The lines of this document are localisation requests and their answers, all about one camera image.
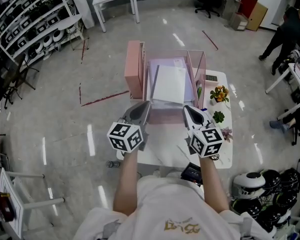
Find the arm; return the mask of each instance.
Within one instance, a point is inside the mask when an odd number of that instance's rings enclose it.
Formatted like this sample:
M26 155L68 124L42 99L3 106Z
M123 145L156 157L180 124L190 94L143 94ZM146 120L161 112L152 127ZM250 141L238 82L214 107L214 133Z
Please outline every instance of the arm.
M199 158L202 182L204 188L204 201L218 214L229 210L227 195L221 185L215 163L210 158Z
M113 200L113 210L127 216L137 208L137 155L138 148L125 153Z

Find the green object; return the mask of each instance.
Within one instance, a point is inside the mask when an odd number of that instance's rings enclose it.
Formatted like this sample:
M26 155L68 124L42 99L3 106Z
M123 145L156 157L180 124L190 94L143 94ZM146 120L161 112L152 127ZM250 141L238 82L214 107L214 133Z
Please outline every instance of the green object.
M216 123L222 123L225 120L225 115L220 111L216 111L213 114L213 119Z
M199 99L200 96L201 96L201 92L202 92L202 87L199 87L198 90L197 90L198 99Z

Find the white table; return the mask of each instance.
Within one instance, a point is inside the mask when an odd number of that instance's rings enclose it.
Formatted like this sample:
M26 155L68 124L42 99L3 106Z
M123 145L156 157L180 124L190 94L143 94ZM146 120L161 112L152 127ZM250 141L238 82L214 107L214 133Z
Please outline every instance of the white table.
M218 77L220 85L228 89L226 74L218 71L206 70L206 74L213 74ZM150 83L148 82L147 94L150 94ZM216 105L210 103L210 91L214 90L216 85L205 84L203 107L207 108L211 115L215 111L221 111L224 114L224 121L217 125L223 129L229 127L232 129L232 114L230 102L220 102ZM188 137L187 128L184 123L180 124L147 124L145 131L149 134L144 151L138 152L138 163L185 168L189 162L200 166L199 156L190 155L188 145L185 139ZM117 151L116 157L123 160L120 151ZM229 169L233 160L233 140L225 141L219 152L219 160L214 161L217 169Z
M40 207L52 206L59 203L63 203L65 201L64 198L55 198L47 201L41 202L32 202L32 203L24 203L17 193L15 186L13 185L10 177L16 177L16 179L25 177L25 178L44 178L43 174L25 174L19 172L11 172L5 171L4 168L1 169L0 175L0 192L9 193L10 194L10 202L12 208L14 210L14 220L10 221L9 224L12 227L13 231L17 234L20 239L23 239L23 236L29 235L38 231L42 231L44 229L52 227L52 225L41 226L32 230L23 230L24 226L24 217L25 211L30 209L36 209Z
M105 21L104 15L102 14L102 9L100 7L100 4L107 3L110 1L113 1L113 0L93 0L93 2L92 2L92 5L95 9L95 13L98 17L98 20L100 22L103 32L106 32L106 27L104 25L104 23L106 21ZM130 2L131 2L132 14L133 15L135 14L135 21L136 21L136 23L139 23L140 20L139 20L139 11L138 11L137 0L130 0Z
M297 81L300 89L300 69L297 64L289 63L289 67L286 69L286 71L284 71L283 74L268 89L265 90L265 93L268 94L282 79L287 76L289 72L291 72L291 74ZM279 115L277 119L281 120L282 118L296 111L298 108L300 108L300 103L290 108L287 112Z

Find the small plant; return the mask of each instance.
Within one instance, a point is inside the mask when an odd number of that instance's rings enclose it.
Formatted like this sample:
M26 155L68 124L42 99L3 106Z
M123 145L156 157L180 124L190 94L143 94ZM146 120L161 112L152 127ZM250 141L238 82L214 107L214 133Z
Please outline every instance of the small plant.
M223 135L223 138L227 141L227 142L230 142L230 139L233 139L232 137L232 130L229 129L229 127L227 128L224 128L224 129L221 129L221 132L222 132L222 135Z
M216 123L222 123L225 120L225 115L220 111L216 111L213 114L213 119Z
M229 90L224 86L217 86L214 90L210 91L210 99L215 99L216 102L229 102Z

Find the sneaker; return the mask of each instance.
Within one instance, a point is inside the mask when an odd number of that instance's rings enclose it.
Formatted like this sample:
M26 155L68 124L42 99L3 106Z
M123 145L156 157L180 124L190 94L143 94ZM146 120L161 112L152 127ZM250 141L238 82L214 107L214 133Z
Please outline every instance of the sneaker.
M272 129L280 129L283 123L280 121L270 121L269 125Z
M265 59L266 59L266 57L263 57L262 55L260 55L259 57L259 60L262 62L262 61L264 61Z

